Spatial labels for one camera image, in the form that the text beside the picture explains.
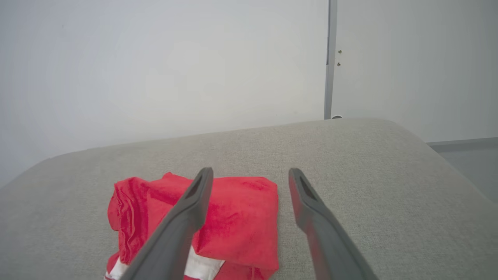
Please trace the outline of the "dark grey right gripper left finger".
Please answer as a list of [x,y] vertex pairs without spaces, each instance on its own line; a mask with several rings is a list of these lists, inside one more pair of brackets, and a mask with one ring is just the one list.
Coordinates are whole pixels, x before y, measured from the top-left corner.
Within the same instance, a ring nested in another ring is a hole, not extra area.
[[182,280],[194,234],[204,226],[213,188],[205,167],[139,251],[122,280]]

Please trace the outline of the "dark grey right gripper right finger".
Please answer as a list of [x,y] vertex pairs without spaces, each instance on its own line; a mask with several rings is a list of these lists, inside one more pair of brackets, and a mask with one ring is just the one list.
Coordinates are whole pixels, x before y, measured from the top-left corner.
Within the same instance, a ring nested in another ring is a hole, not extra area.
[[289,170],[294,217],[307,236],[317,280],[377,280],[341,223],[298,168]]

